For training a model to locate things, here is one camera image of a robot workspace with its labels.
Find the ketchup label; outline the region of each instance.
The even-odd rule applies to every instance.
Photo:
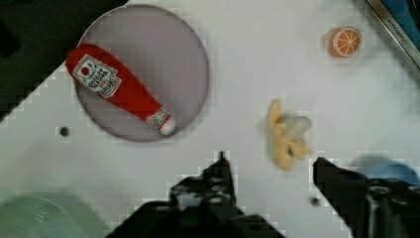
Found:
[[[120,86],[121,79],[117,77],[117,73],[117,69],[86,55],[74,69],[73,75],[94,93],[108,98]]]
[[[165,122],[166,119],[168,119],[168,117],[169,117],[169,114],[163,108],[161,108],[157,113],[149,117],[148,123],[152,127],[159,129],[161,124]]]

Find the red ketchup bottle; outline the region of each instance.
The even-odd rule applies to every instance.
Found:
[[[65,66],[83,86],[162,134],[169,135],[174,131],[175,119],[119,60],[101,48],[81,45],[68,55]]]

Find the white table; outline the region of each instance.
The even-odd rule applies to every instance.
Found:
[[[132,143],[99,129],[82,110],[59,67],[0,124],[0,188],[9,194],[68,190],[114,228],[144,202],[167,199],[182,178],[198,175],[227,151],[238,205],[262,214],[289,238],[349,237],[349,229],[312,183],[326,157],[356,169],[364,155],[419,168],[420,91],[389,47],[376,19],[354,0],[138,0],[168,9],[199,33],[212,67],[207,104],[181,135]],[[359,55],[335,59],[323,37],[357,26]],[[315,152],[292,173],[267,154],[265,116],[272,99],[306,115]],[[67,126],[71,135],[57,130]],[[310,196],[321,197],[312,207]]]

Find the round plate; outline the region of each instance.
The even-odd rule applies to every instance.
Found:
[[[94,44],[120,60],[175,118],[174,134],[200,112],[209,87],[207,55],[194,31],[172,13],[150,5],[117,8],[95,21],[80,43]],[[83,86],[76,87],[86,113],[108,133],[136,142],[167,138]]]

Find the toy orange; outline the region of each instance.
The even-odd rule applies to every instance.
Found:
[[[337,29],[330,40],[331,53],[339,58],[353,55],[362,42],[362,36],[354,27]]]

